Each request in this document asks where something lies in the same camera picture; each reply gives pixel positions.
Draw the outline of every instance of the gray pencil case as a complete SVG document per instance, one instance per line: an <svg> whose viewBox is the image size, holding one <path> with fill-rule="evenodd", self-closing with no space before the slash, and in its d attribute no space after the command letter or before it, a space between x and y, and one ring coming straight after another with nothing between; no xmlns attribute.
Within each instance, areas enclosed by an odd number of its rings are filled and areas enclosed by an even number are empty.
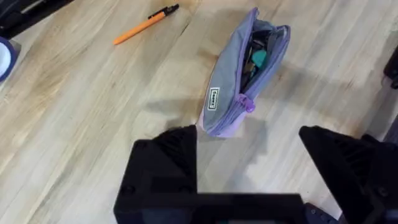
<svg viewBox="0 0 398 224"><path fill-rule="evenodd" d="M251 10L232 33L211 74L198 122L211 136L227 138L234 134L245 115L254 111L254 99L275 74L286 52L290 27L275 27L256 19L258 14L257 8ZM248 55L258 42L258 46L263 44L266 56L260 57L262 64L256 72L243 75Z"/></svg>

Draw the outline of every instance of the wooden table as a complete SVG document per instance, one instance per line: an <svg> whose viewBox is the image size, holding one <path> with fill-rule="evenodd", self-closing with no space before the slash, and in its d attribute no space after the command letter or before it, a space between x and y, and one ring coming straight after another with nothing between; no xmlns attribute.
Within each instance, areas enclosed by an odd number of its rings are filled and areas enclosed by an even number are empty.
<svg viewBox="0 0 398 224"><path fill-rule="evenodd" d="M253 7L292 40L236 137L199 133L199 189L298 192L338 217L298 130L385 133L398 111L382 82L398 1L186 0L112 45L174 3L76 0L15 38L19 62L0 85L1 224L115 223L133 142L197 121L217 56Z"/></svg>

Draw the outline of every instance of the pen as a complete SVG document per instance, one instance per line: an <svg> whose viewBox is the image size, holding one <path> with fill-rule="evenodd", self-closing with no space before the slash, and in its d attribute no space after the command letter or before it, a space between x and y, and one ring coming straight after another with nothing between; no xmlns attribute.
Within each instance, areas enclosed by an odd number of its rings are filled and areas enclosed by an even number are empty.
<svg viewBox="0 0 398 224"><path fill-rule="evenodd" d="M114 45L118 45L125 40L128 40L130 37L138 34L139 32L143 31L144 29L148 28L152 24L161 21L164 17L170 15L171 13L175 12L180 6L178 4L170 7L164 7L163 9L153 13L153 15L148 17L148 20L142 22L138 26L132 28L131 30L127 31L125 34L121 35L120 37L116 38L113 41Z"/></svg>

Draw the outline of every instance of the black plastic part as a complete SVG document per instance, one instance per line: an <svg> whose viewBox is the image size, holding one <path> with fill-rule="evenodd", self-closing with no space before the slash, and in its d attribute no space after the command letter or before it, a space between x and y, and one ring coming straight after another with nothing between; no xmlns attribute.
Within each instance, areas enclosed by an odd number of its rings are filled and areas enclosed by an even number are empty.
<svg viewBox="0 0 398 224"><path fill-rule="evenodd" d="M114 206L119 224L306 223L298 194L199 194L194 125L135 142Z"/></svg>
<svg viewBox="0 0 398 224"><path fill-rule="evenodd" d="M0 36L11 39L74 0L0 0Z"/></svg>
<svg viewBox="0 0 398 224"><path fill-rule="evenodd" d="M392 80L391 88L398 89L398 47L384 68L384 74Z"/></svg>
<svg viewBox="0 0 398 224"><path fill-rule="evenodd" d="M159 11L153 13L152 15L150 15L150 16L148 17L148 19L150 19L150 18L156 16L156 15L157 15L158 13L160 13L160 12L164 12L164 14L165 14L166 16L168 16L168 15L170 15L171 13L175 12L177 9L179 9L179 7L180 7L179 4L175 4L174 6L170 6L170 7L164 7L163 9L161 9L161 10L159 10Z"/></svg>
<svg viewBox="0 0 398 224"><path fill-rule="evenodd" d="M305 204L305 217L308 224L339 224L338 220L311 203Z"/></svg>
<svg viewBox="0 0 398 224"><path fill-rule="evenodd" d="M299 135L350 224L398 222L398 150L369 135L361 139L320 127Z"/></svg>

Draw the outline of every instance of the blue object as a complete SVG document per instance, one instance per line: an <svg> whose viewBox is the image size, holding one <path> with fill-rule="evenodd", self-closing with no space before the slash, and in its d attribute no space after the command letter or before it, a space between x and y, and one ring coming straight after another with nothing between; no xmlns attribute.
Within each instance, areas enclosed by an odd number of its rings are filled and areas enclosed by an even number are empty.
<svg viewBox="0 0 398 224"><path fill-rule="evenodd" d="M262 64L266 60L267 52L265 50L258 50L253 53L251 60L258 67L261 68Z"/></svg>
<svg viewBox="0 0 398 224"><path fill-rule="evenodd" d="M0 37L0 82L4 81L11 73L17 60L17 52L12 44Z"/></svg>

